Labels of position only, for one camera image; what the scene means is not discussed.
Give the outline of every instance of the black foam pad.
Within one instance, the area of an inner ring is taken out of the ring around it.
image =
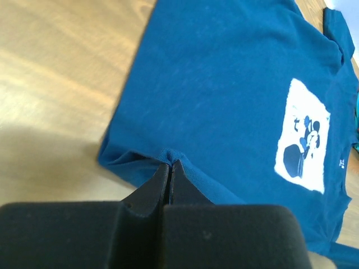
[[[311,268],[284,207],[165,206],[162,236],[161,268]]]

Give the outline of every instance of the wood grain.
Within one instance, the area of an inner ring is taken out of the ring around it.
[[[0,0],[0,205],[134,190],[95,158],[154,2]],[[324,2],[297,3],[321,30]],[[339,241],[359,248],[358,179],[353,152]]]

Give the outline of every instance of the teal t-shirt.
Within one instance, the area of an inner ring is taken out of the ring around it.
[[[158,0],[99,162],[140,186],[181,160],[212,202],[286,206],[309,250],[359,266],[334,243],[350,202],[354,47],[341,13],[324,13],[321,34],[293,0]]]

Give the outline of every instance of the blue t-shirt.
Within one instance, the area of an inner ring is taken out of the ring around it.
[[[212,202],[286,206],[309,250],[359,266],[332,243],[350,201],[353,51],[337,11],[323,35],[293,0],[158,0],[99,162],[140,186],[180,159]]]

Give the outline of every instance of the printed logo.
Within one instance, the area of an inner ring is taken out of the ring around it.
[[[274,170],[285,180],[324,193],[330,113],[299,80],[289,87]]]
[[[339,166],[340,166],[340,168],[345,169],[345,165],[346,165],[346,161],[345,161],[345,160],[340,160],[340,161],[339,161]]]

